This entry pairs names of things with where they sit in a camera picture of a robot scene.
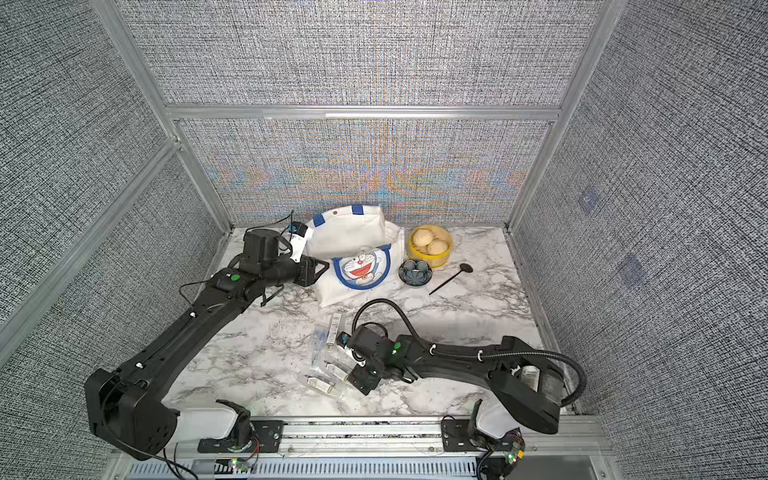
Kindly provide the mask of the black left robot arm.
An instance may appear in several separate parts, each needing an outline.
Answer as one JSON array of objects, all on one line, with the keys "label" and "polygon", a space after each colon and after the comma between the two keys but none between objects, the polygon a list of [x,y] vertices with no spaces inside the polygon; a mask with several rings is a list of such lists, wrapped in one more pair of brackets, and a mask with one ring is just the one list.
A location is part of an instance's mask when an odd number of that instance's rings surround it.
[{"label": "black left robot arm", "polygon": [[168,444],[193,439],[223,442],[231,451],[252,447],[250,412],[227,400],[182,412],[163,403],[189,362],[255,301],[272,300],[285,285],[314,285],[329,264],[305,254],[314,231],[294,222],[289,233],[260,228],[245,232],[244,246],[229,264],[203,281],[203,289],[154,341],[112,371],[98,369],[85,382],[92,434],[137,460],[155,458]]}]

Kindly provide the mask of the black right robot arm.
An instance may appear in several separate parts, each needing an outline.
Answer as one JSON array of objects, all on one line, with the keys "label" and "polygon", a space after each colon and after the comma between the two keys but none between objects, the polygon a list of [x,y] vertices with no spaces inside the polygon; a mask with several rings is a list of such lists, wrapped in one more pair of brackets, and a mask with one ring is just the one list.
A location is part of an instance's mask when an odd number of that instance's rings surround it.
[{"label": "black right robot arm", "polygon": [[490,391],[522,426],[542,433],[559,431],[564,402],[564,372],[555,352],[536,350],[517,337],[505,336],[498,345],[464,347],[422,343],[412,335],[391,340],[362,326],[354,334],[342,332],[336,344],[352,351],[358,364],[348,381],[367,395],[382,380],[411,384],[439,378]]}]

